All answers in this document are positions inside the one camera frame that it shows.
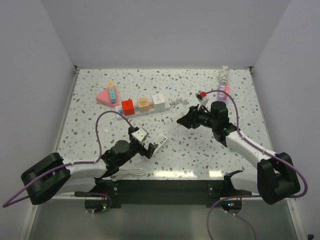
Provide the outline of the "white cube socket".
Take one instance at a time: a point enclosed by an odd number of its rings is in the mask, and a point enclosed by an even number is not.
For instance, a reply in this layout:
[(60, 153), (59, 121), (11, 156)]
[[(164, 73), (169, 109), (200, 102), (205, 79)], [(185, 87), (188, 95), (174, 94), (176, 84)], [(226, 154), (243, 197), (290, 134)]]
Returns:
[(152, 101), (155, 109), (163, 109), (165, 107), (166, 101), (162, 93), (153, 95)]

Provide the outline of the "white usb power strip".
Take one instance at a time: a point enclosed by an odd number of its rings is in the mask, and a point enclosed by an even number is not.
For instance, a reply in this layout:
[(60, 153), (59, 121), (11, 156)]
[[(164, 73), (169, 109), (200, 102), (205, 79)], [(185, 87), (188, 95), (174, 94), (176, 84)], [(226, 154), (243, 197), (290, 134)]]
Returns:
[(157, 148), (154, 150), (152, 157), (155, 157), (156, 154), (164, 147), (168, 141), (168, 137), (163, 133), (154, 133), (148, 136), (147, 138), (149, 143), (157, 145)]

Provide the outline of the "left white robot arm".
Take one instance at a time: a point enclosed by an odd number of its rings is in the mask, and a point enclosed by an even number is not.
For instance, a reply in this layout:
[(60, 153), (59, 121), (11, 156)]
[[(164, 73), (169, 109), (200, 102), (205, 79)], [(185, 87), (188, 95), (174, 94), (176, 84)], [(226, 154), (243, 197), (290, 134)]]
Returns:
[(69, 192), (88, 192), (99, 196), (104, 184), (97, 180), (114, 175), (120, 167), (139, 154), (150, 159), (158, 144), (119, 140), (94, 163), (91, 160), (63, 159), (54, 152), (30, 167), (21, 175), (33, 205), (40, 205), (53, 196)]

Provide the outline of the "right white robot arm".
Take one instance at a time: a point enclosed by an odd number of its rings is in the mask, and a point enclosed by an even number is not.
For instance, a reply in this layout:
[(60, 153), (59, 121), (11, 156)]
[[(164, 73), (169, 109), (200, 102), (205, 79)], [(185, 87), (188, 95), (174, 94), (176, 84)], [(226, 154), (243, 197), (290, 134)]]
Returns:
[(253, 174), (244, 170), (226, 174), (222, 189), (227, 196), (233, 197), (239, 191), (247, 191), (260, 195), (267, 204), (273, 205), (301, 190), (291, 157), (285, 152), (263, 150), (238, 131), (236, 125), (230, 122), (224, 102), (215, 101), (210, 109), (191, 106), (176, 122), (187, 129), (200, 126), (211, 129), (217, 142), (240, 154), (256, 169)]

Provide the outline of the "pink plug adapter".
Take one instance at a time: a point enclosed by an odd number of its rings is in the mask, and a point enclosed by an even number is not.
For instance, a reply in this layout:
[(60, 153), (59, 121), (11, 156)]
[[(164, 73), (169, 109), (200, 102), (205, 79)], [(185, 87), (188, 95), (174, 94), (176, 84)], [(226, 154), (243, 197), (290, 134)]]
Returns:
[(226, 85), (224, 91), (229, 94), (230, 93), (230, 86)]

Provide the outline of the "purple power strip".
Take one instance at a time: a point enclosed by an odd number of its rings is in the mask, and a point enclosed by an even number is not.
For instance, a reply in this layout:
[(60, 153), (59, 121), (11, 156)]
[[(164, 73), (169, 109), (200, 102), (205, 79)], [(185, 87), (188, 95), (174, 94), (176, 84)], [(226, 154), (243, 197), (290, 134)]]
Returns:
[(226, 85), (228, 84), (225, 82), (220, 83), (218, 86), (218, 90), (220, 91), (217, 93), (217, 100), (220, 102), (224, 102), (225, 104), (227, 103), (227, 98), (228, 98), (228, 96), (225, 94)]

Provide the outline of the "beige dragon cube socket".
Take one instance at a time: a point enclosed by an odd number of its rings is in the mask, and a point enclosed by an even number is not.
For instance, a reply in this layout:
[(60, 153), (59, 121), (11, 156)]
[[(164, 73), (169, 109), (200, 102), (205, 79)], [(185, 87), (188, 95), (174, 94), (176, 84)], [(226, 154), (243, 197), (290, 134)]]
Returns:
[(140, 113), (145, 113), (150, 110), (150, 104), (147, 97), (141, 97), (137, 100), (137, 105)]

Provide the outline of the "red cube socket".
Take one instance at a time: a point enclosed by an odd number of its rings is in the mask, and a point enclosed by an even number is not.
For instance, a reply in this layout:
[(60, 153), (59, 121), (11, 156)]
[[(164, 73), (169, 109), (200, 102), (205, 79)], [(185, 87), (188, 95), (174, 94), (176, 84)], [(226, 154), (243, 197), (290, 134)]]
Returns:
[(132, 99), (122, 101), (121, 107), (124, 116), (131, 116), (135, 114), (135, 106)]

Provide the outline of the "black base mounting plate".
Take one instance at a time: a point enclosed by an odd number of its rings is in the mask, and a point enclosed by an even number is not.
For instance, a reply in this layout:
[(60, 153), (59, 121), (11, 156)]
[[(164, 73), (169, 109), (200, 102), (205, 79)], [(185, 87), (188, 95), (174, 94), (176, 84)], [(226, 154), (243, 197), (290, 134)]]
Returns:
[(85, 198), (87, 210), (123, 205), (203, 205), (211, 207), (223, 197), (252, 195), (236, 190), (225, 180), (98, 180), (89, 192), (76, 192)]

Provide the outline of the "pink triangular power strip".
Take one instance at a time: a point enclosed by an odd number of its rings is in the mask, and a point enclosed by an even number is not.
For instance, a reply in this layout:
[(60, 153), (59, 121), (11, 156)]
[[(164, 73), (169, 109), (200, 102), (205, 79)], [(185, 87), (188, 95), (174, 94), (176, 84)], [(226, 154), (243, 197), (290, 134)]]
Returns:
[(112, 81), (109, 81), (107, 88), (96, 96), (96, 101), (108, 107), (115, 107), (119, 105), (117, 89)]

